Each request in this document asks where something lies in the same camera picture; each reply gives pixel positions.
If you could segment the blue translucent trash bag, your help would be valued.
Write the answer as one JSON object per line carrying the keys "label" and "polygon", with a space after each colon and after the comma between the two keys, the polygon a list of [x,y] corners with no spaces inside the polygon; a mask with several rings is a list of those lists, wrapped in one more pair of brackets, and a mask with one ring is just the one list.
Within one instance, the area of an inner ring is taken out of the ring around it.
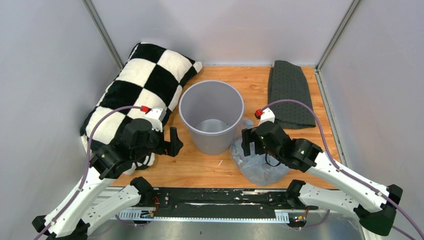
{"label": "blue translucent trash bag", "polygon": [[253,125],[253,121],[244,118],[237,127],[236,135],[229,148],[231,159],[249,182],[257,186],[274,184],[284,178],[290,169],[272,156],[256,154],[253,142],[250,143],[250,155],[244,156],[241,130],[250,129]]}

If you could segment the grey plastic trash bin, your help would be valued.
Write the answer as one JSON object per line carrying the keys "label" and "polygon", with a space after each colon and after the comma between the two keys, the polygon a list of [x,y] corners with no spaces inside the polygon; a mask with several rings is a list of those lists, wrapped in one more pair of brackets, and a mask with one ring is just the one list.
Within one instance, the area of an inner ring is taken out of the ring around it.
{"label": "grey plastic trash bin", "polygon": [[219,80],[193,84],[182,94],[178,107],[194,146],[211,156],[230,147],[245,112],[241,93]]}

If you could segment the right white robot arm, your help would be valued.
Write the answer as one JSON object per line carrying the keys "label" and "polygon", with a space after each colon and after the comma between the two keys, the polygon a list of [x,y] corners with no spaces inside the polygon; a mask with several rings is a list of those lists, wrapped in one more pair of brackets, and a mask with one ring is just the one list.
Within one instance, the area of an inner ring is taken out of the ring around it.
{"label": "right white robot arm", "polygon": [[304,138],[291,139],[276,123],[265,121],[241,131],[244,156],[251,155],[251,143],[257,155],[267,155],[292,170],[319,177],[337,190],[319,188],[302,180],[292,180],[285,191],[286,204],[292,209],[319,207],[359,221],[368,231],[388,236],[397,214],[403,190],[392,184],[371,181],[336,162],[321,147]]}

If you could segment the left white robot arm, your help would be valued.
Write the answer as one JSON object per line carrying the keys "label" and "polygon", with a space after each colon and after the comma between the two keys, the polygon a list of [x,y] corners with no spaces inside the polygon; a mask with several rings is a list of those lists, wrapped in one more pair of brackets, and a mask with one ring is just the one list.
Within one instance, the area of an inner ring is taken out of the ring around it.
{"label": "left white robot arm", "polygon": [[175,157],[183,147],[177,128],[169,128],[170,140],[154,125],[153,118],[137,118],[126,124],[110,143],[87,155],[84,173],[66,198],[47,215],[36,216],[32,226],[36,239],[86,240],[98,227],[122,210],[139,204],[149,206],[153,187],[143,177],[134,178],[106,201],[93,205],[97,197],[124,172],[152,154]]}

